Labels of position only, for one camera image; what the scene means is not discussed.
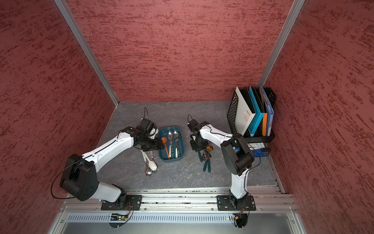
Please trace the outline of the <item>orange plastic spoon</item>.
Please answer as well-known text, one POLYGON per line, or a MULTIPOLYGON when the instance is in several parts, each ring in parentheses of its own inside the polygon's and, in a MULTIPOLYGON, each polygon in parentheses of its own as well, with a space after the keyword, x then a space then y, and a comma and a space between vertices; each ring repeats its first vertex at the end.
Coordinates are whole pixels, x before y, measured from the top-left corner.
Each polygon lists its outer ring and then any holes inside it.
POLYGON ((162 143, 164 144, 167 157, 168 157, 168 159, 170 159, 169 149, 168 149, 168 145, 167 145, 168 139, 166 137, 162 137, 161 140, 162 140, 162 143))

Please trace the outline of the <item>patterned handle steel spoon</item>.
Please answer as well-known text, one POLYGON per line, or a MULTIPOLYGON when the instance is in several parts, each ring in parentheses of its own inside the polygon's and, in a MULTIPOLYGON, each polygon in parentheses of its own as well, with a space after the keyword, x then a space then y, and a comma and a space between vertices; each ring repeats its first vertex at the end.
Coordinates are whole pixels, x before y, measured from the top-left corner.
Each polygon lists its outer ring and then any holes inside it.
POLYGON ((174 130, 173 132, 174 141, 175 141, 175 158, 180 158, 180 149, 179 149, 179 132, 174 130))

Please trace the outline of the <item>white handle steel spoon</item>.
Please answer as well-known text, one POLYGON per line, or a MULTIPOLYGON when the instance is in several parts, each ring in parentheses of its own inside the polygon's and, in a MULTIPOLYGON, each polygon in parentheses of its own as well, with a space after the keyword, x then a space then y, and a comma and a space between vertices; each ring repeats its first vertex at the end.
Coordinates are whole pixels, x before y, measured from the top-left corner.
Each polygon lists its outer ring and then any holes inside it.
POLYGON ((173 158, 173 154, 174 154, 174 149, 173 149, 173 133, 172 133, 172 131, 168 132, 168 141, 169 141, 168 158, 172 159, 173 158))

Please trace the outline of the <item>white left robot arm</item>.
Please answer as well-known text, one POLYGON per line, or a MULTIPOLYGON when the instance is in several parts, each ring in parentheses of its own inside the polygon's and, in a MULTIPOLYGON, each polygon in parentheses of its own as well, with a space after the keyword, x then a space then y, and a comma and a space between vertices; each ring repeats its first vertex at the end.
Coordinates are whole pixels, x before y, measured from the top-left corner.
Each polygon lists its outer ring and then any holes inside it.
POLYGON ((79 201, 99 199, 123 209, 126 191, 118 186, 98 181, 97 172, 122 152, 138 146, 141 151, 161 150, 162 140, 155 137, 158 128, 137 126, 120 130, 118 135, 102 146, 83 155, 71 155, 62 172, 60 188, 79 201))

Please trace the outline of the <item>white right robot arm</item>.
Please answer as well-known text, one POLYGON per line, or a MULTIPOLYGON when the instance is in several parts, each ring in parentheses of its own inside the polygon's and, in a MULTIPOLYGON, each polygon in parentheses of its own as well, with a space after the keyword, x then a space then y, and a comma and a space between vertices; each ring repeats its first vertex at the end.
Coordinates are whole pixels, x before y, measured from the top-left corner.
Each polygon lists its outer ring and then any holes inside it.
POLYGON ((239 210, 248 200, 246 175, 252 167, 255 158, 248 143, 241 134, 229 134, 213 127, 208 122, 188 122, 191 131, 191 147, 195 152, 206 149, 209 144, 215 144, 223 153, 225 165, 231 172, 230 203, 233 209, 239 210))

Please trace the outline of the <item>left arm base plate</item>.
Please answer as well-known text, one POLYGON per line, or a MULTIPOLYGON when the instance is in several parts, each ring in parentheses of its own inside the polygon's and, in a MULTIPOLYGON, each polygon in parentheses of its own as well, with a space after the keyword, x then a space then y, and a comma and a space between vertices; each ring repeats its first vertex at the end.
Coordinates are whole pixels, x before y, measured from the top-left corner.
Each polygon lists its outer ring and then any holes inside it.
POLYGON ((142 204, 141 195, 120 195, 115 202, 102 200, 101 210, 103 211, 139 211, 142 204))

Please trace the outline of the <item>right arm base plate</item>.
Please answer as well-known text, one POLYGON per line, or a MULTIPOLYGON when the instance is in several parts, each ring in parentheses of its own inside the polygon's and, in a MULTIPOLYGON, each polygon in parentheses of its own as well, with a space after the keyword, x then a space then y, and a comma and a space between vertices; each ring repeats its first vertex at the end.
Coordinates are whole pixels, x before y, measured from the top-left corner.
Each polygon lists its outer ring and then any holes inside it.
POLYGON ((256 211, 254 197, 249 194, 241 199, 235 196, 217 196, 216 198, 219 211, 256 211))

